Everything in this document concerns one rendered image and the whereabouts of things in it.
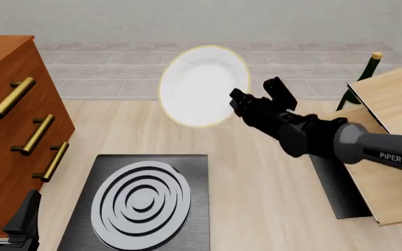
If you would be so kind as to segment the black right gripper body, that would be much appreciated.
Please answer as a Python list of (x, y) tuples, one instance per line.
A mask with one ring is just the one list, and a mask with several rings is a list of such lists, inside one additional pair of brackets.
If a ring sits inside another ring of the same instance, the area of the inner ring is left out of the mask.
[(253, 95), (244, 93), (240, 89), (233, 89), (230, 93), (230, 97), (232, 100), (229, 104), (238, 117), (242, 117), (248, 104), (256, 100)]

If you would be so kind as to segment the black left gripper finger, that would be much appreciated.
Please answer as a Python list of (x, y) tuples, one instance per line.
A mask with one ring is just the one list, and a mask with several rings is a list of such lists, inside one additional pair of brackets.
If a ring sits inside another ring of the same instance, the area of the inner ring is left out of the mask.
[(40, 200), (41, 194), (37, 190), (30, 190), (28, 192), (15, 215), (3, 228), (9, 239), (39, 239), (38, 211)]

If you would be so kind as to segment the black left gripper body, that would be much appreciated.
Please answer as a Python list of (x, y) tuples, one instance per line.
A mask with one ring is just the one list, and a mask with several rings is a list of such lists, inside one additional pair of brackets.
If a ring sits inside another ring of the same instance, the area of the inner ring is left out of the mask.
[(0, 238), (0, 251), (37, 251), (39, 233)]

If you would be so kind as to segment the white plate with yellow rim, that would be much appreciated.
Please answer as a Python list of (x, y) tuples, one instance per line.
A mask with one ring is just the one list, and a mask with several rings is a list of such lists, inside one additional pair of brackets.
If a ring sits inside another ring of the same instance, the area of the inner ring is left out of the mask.
[(233, 114), (230, 92), (249, 93), (251, 74), (245, 60), (220, 45), (198, 45), (179, 54), (163, 71), (158, 100), (175, 123), (208, 128)]

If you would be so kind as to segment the green wine bottle with cork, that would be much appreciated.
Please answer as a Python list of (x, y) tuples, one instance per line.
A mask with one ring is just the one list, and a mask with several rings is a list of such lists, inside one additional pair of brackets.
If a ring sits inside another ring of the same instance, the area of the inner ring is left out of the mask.
[[(362, 81), (364, 79), (368, 79), (373, 76), (378, 64), (380, 63), (381, 58), (383, 57), (382, 52), (374, 52), (372, 53), (371, 58), (368, 60), (368, 63), (364, 69), (364, 72), (361, 74), (361, 77), (357, 81)], [(352, 105), (360, 105), (360, 101), (356, 97), (356, 95), (348, 89), (343, 97), (341, 98), (340, 103), (338, 104), (338, 107), (336, 108), (336, 111), (342, 110), (346, 104), (352, 104)]]

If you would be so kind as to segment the pale wooden box black inside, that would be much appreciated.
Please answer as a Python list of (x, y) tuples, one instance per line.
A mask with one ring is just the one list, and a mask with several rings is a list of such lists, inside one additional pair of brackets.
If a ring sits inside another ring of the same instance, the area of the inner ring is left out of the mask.
[[(402, 135), (402, 68), (349, 85), (361, 104), (338, 112), (322, 112), (321, 119), (344, 116), (373, 133)], [(402, 171), (363, 160), (342, 165), (310, 157), (338, 219), (374, 217), (379, 225), (402, 223)]]

